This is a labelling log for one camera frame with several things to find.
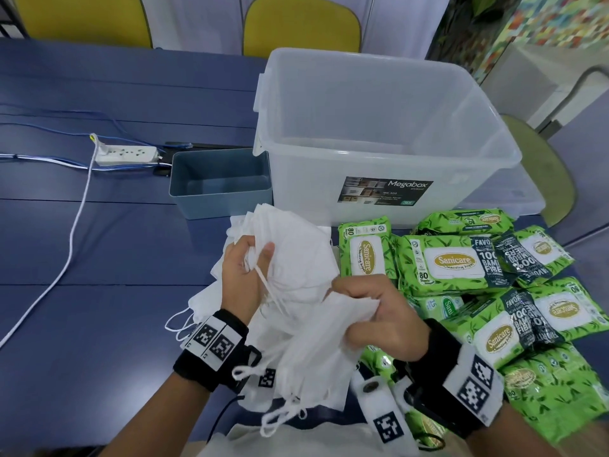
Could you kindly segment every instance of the blue table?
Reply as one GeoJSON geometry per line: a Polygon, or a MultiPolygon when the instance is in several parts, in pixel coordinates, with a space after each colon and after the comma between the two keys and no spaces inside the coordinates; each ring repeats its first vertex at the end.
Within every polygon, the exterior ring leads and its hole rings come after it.
{"type": "MultiPolygon", "coordinates": [[[[156,143],[253,144],[260,59],[15,40],[0,40],[0,55],[0,103],[105,111],[156,143]]],[[[120,136],[98,116],[0,105],[0,123],[11,122],[120,136]]],[[[0,152],[88,162],[92,149],[86,137],[0,124],[0,152]]],[[[85,179],[50,164],[0,162],[2,336],[63,266],[85,179]]],[[[168,189],[149,171],[94,175],[72,266],[0,350],[0,448],[107,443],[171,372],[179,345],[163,325],[211,283],[229,222],[187,222],[168,189]]],[[[598,349],[609,334],[577,345],[609,384],[607,351],[598,349]]],[[[192,439],[207,438],[231,397],[224,388],[212,395],[192,439]]],[[[350,411],[316,415],[361,419],[350,411]]],[[[252,420],[232,407],[219,430],[237,415],[252,420]]]]}

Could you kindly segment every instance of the small plastic container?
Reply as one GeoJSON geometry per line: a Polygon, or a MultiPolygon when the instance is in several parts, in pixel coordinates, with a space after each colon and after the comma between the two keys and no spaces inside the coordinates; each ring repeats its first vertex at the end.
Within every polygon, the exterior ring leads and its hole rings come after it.
{"type": "Polygon", "coordinates": [[[254,110],[254,153],[269,153],[275,206],[317,225],[387,215],[412,227],[522,157],[486,95],[453,64],[276,49],[254,110]],[[372,192],[344,194],[356,187],[372,192]]]}
{"type": "Polygon", "coordinates": [[[465,209],[501,208],[514,219],[537,215],[545,207],[541,192],[521,164],[497,170],[457,206],[465,209]]]}
{"type": "Polygon", "coordinates": [[[169,195],[186,219],[245,215],[273,201],[269,159],[254,157],[251,149],[179,152],[169,195]]]}

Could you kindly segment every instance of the colorful mosaic wall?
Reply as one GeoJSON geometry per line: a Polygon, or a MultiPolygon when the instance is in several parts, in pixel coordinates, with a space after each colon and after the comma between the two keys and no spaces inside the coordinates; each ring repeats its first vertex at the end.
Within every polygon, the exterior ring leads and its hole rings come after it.
{"type": "Polygon", "coordinates": [[[498,36],[492,28],[469,32],[450,58],[472,72],[478,83],[511,42],[609,49],[609,0],[518,1],[505,1],[506,14],[512,15],[498,36]]]}

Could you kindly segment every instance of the person's left hand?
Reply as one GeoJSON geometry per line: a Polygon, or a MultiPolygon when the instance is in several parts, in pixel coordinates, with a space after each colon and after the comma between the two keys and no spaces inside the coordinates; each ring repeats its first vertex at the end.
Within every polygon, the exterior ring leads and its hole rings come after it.
{"type": "MultiPolygon", "coordinates": [[[[256,245],[254,236],[242,236],[236,244],[230,244],[222,263],[222,308],[237,316],[248,325],[260,306],[265,288],[255,269],[247,272],[245,258],[250,247],[256,245]]],[[[258,267],[266,278],[275,244],[264,245],[258,267]]]]}

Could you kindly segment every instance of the blue-gray plastic bin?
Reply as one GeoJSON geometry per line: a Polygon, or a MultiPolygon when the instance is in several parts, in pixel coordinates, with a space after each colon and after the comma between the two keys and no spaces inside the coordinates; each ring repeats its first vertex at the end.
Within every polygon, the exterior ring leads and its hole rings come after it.
{"type": "Polygon", "coordinates": [[[267,153],[214,149],[174,155],[169,195],[186,219],[245,215],[272,203],[267,153]]]}

